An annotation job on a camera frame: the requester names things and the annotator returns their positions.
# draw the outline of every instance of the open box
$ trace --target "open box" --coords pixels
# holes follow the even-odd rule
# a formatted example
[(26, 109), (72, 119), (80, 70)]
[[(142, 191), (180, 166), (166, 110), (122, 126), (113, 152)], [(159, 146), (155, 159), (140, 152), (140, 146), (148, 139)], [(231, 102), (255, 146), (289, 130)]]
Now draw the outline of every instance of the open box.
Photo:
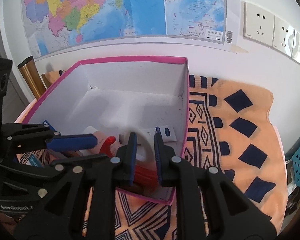
[[(23, 123), (47, 120), (62, 135), (93, 126), (118, 139), (127, 127), (169, 125), (182, 156), (188, 117), (188, 65), (182, 57), (126, 56), (82, 60), (66, 71), (34, 104)], [(118, 189), (127, 194), (131, 192)], [(172, 188), (158, 187), (148, 201), (171, 204)]]

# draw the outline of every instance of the red object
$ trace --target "red object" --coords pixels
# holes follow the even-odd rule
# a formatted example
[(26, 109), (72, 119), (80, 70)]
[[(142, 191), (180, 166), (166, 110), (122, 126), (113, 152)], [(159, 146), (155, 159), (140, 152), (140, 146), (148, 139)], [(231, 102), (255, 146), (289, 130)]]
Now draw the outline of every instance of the red object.
[[(112, 145), (115, 141), (115, 136), (109, 136), (101, 146), (100, 153), (105, 153), (110, 158), (113, 157), (113, 154), (110, 150), (110, 145)], [(141, 185), (155, 189), (158, 185), (157, 172), (136, 165), (134, 181)]]

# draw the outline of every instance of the black lid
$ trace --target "black lid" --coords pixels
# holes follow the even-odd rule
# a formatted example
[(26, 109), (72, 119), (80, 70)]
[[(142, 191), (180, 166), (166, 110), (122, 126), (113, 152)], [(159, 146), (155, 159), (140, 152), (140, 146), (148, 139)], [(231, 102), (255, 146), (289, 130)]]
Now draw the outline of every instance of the black lid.
[(31, 60), (33, 60), (33, 56), (27, 57), (24, 61), (22, 61), (22, 62), (18, 65), (18, 68), (22, 68), (25, 64), (29, 63)]

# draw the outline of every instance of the gold tumbler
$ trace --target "gold tumbler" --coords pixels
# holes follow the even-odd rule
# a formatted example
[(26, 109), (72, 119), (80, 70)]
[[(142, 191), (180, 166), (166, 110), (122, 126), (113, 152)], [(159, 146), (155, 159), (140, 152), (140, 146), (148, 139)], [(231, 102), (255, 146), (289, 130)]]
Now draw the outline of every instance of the gold tumbler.
[(18, 65), (23, 78), (26, 80), (31, 92), (36, 99), (46, 91), (44, 84), (39, 76), (37, 68), (35, 67), (33, 56), (26, 58), (22, 63)]

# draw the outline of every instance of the gray door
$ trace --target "gray door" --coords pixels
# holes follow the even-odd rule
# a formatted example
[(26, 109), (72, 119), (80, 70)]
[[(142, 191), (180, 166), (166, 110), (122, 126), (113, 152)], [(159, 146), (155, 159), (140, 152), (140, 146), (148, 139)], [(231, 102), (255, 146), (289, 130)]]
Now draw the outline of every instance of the gray door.
[[(0, 53), (0, 57), (6, 58), (5, 52), (2, 50)], [(21, 96), (17, 93), (15, 87), (13, 86), (11, 82), (13, 79), (15, 78), (13, 76), (13, 73), (11, 72), (8, 82), (7, 95), (3, 98), (2, 123), (14, 122), (27, 105), (27, 102), (21, 100)]]

